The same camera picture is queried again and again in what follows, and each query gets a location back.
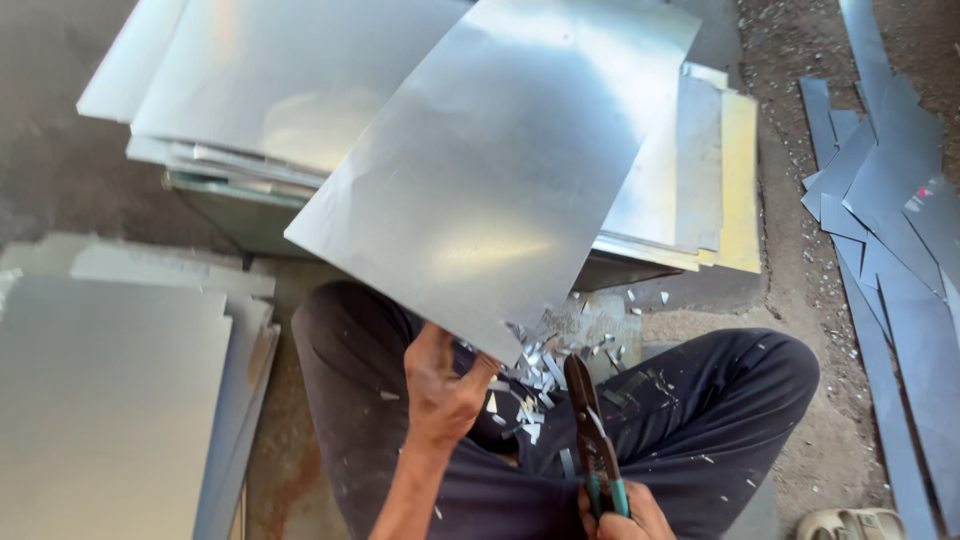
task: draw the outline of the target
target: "stack of metal sheets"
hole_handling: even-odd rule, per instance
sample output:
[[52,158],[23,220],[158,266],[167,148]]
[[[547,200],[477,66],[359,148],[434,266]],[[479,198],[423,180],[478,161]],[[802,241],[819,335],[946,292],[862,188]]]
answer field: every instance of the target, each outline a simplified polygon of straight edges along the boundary
[[51,233],[0,256],[11,537],[242,540],[274,280],[236,258]]
[[591,249],[759,272],[756,103],[684,61],[699,28],[658,0],[141,0],[78,111],[129,123],[241,246],[511,363],[504,323]]
[[[873,389],[890,484],[911,538],[937,538],[920,463],[960,534],[960,201],[941,172],[943,125],[887,61],[870,0],[841,0],[867,115],[801,79],[820,171],[803,203],[830,233]],[[894,346],[909,406],[887,344]],[[908,419],[920,446],[915,449]]]

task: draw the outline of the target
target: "sandal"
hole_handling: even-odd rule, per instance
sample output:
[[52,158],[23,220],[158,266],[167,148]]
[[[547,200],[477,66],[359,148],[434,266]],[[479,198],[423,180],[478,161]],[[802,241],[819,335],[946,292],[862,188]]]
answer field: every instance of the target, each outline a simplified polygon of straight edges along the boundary
[[820,510],[797,527],[797,540],[906,540],[903,521],[893,510]]

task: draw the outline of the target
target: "hand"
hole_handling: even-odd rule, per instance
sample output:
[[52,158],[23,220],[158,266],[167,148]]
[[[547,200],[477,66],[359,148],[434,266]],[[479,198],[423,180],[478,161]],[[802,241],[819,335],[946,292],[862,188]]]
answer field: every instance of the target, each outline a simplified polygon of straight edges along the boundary
[[487,396],[487,384],[500,364],[479,353],[462,378],[453,372],[453,335],[426,323],[403,356],[410,395],[407,444],[452,453],[464,438]]
[[580,485],[577,506],[590,540],[677,540],[647,486],[625,479],[623,487],[627,492],[630,517],[607,512],[600,516],[600,523],[597,524],[596,518],[590,513],[587,489],[583,484]]

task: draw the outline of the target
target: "person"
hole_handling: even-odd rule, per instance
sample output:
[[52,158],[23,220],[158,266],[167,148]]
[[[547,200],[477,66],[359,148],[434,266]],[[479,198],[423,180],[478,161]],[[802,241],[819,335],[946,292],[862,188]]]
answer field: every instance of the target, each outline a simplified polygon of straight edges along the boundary
[[[355,539],[720,538],[820,377],[800,341],[743,329],[697,337],[598,384],[601,395],[647,376],[623,408],[600,398],[631,517],[598,522],[580,487],[567,402],[545,411],[536,442],[524,430],[504,438],[516,424],[481,411],[499,363],[359,283],[319,288],[292,326],[324,471]],[[516,399],[497,394],[499,415],[514,421]],[[566,448],[579,478],[564,477]]]

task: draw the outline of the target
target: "dark pants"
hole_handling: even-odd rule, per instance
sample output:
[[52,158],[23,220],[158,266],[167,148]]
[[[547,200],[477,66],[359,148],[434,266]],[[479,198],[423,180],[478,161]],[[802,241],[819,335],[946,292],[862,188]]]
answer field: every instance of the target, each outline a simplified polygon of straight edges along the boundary
[[[407,431],[403,353],[421,324],[349,282],[321,287],[294,315],[324,471],[355,539],[370,534],[390,488]],[[457,347],[455,356],[464,373],[472,355]],[[598,394],[620,388],[637,370],[650,377],[625,408],[600,398],[621,474],[650,488],[678,538],[718,538],[804,416],[820,377],[817,360],[775,331],[715,331],[605,381]],[[400,398],[384,399],[381,391]],[[497,398],[500,416],[513,422],[516,400]],[[481,411],[450,458],[429,536],[583,538],[579,480],[564,478],[558,456],[569,448],[581,473],[569,405],[546,412],[536,445],[524,431],[511,439],[518,467],[489,450],[502,443],[504,429]]]

